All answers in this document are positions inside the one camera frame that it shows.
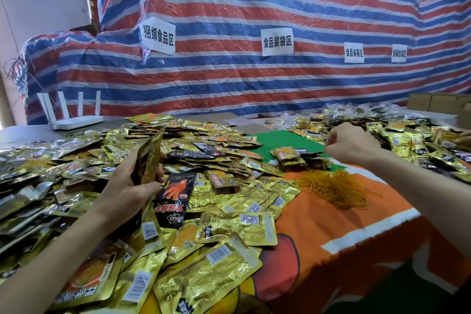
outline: pile of snack packets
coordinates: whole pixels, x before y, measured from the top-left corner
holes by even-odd
[[[0,282],[86,213],[136,147],[131,179],[165,183],[142,211],[102,241],[50,310],[138,313],[154,291],[163,314],[202,314],[262,266],[277,244],[275,220],[301,191],[285,168],[328,167],[292,147],[262,162],[262,145],[232,127],[172,116],[127,118],[121,129],[0,150]]]
[[[327,105],[322,113],[296,118],[286,130],[325,144],[330,130],[344,122],[362,127],[383,148],[405,160],[471,183],[471,153],[454,143],[462,130],[421,114],[404,113],[397,105]]]

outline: striped tarpaulin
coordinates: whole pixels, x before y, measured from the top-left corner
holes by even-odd
[[[64,91],[76,114],[238,115],[338,103],[400,103],[411,92],[471,85],[471,0],[98,0],[102,32],[41,35],[26,44],[29,124],[45,122],[37,92]],[[150,16],[176,25],[176,54],[139,46]],[[261,29],[293,29],[294,54],[262,57]],[[344,63],[344,42],[365,63]],[[408,45],[391,63],[392,44]]]

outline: paper sign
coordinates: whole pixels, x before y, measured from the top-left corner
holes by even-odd
[[[391,62],[406,62],[407,61],[407,45],[393,44],[391,52]]]
[[[277,29],[262,29],[262,55],[286,55],[294,53],[293,29],[279,27]]]
[[[344,43],[345,63],[365,63],[362,43]]]
[[[175,54],[175,25],[155,17],[148,18],[139,24],[142,47],[154,51]]]

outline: hand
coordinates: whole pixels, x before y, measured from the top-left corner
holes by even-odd
[[[461,133],[459,138],[455,139],[454,143],[465,146],[466,148],[471,148],[471,130]]]
[[[108,184],[90,210],[82,217],[99,218],[108,235],[128,221],[144,206],[147,199],[155,196],[163,182],[162,165],[157,170],[157,181],[134,186],[131,173],[138,156],[138,148],[133,149],[126,159],[115,169]]]
[[[384,153],[376,139],[350,123],[342,123],[330,131],[324,152],[338,161],[361,167]]]

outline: wifi router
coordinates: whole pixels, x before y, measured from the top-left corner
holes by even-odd
[[[101,92],[97,91],[95,100],[95,115],[84,116],[83,115],[83,92],[79,92],[79,100],[77,105],[77,117],[69,117],[69,111],[67,109],[67,103],[65,102],[64,92],[57,92],[59,96],[60,108],[62,111],[63,119],[56,119],[54,110],[52,109],[51,100],[48,93],[38,93],[39,102],[41,103],[42,110],[44,111],[46,118],[54,130],[72,130],[76,128],[82,128],[103,122],[103,117],[100,115],[100,98]]]

